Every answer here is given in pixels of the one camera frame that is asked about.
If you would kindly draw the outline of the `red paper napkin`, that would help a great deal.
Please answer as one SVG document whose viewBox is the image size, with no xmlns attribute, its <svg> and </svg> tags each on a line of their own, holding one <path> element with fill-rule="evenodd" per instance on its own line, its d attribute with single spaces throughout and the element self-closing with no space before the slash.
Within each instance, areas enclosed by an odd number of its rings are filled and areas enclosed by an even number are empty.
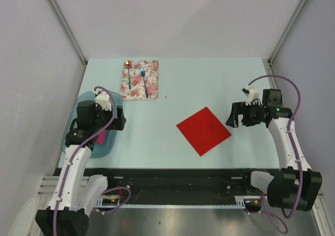
<svg viewBox="0 0 335 236">
<path fill-rule="evenodd" d="M 231 133 L 222 122 L 205 107 L 176 125 L 199 156 L 203 156 Z"/>
</svg>

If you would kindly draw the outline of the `blue fork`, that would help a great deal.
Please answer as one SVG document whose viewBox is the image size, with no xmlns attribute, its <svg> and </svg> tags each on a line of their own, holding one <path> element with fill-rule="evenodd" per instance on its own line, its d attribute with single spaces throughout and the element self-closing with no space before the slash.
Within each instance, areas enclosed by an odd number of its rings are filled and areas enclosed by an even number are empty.
<svg viewBox="0 0 335 236">
<path fill-rule="evenodd" d="M 146 79 L 145 79 L 145 69 L 144 67 L 141 67 L 140 68 L 140 73 L 141 73 L 141 76 L 143 78 L 143 83 L 144 83 L 144 90 L 145 90 L 145 95 L 146 95 L 146 98 L 149 98 L 149 94 L 148 94 L 148 90 L 147 90 L 147 86 L 146 86 Z"/>
</svg>

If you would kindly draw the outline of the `blue handled spoon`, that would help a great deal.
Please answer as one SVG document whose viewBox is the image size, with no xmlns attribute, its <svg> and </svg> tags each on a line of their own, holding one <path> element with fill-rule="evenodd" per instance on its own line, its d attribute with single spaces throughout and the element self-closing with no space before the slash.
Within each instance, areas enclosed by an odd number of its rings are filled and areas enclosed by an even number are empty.
<svg viewBox="0 0 335 236">
<path fill-rule="evenodd" d="M 127 60 L 124 63 L 124 67 L 128 70 L 128 83 L 129 83 L 129 89 L 131 89 L 131 76 L 130 76 L 130 69 L 132 68 L 131 61 Z"/>
</svg>

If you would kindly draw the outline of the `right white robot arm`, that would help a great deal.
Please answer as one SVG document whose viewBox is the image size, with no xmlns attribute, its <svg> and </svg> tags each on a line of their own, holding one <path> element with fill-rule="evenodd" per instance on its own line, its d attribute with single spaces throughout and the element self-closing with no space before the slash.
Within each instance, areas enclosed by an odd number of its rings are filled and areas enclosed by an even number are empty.
<svg viewBox="0 0 335 236">
<path fill-rule="evenodd" d="M 253 195 L 258 190 L 267 194 L 271 207 L 310 211 L 319 193 L 322 176 L 314 172 L 303 156 L 295 133 L 295 123 L 290 120 L 291 109 L 283 107 L 279 89 L 259 91 L 248 85 L 243 88 L 245 102 L 232 103 L 226 125 L 237 128 L 264 123 L 275 144 L 280 170 L 271 175 L 265 171 L 252 171 L 241 182 L 242 190 Z"/>
</svg>

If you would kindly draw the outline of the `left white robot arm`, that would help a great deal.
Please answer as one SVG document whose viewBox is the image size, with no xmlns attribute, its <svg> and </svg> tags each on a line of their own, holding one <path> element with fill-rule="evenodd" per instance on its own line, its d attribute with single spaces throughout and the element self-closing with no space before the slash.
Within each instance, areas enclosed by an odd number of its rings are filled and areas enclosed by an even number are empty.
<svg viewBox="0 0 335 236">
<path fill-rule="evenodd" d="M 104 175 L 92 175 L 84 188 L 81 187 L 84 171 L 92 155 L 98 136 L 107 132 L 112 148 L 116 132 L 126 123 L 123 102 L 117 100 L 106 107 L 95 100 L 78 102 L 63 138 L 65 154 L 57 186 L 45 209 L 39 209 L 36 223 L 44 235 L 86 235 L 89 216 L 102 193 L 110 194 L 116 182 Z"/>
</svg>

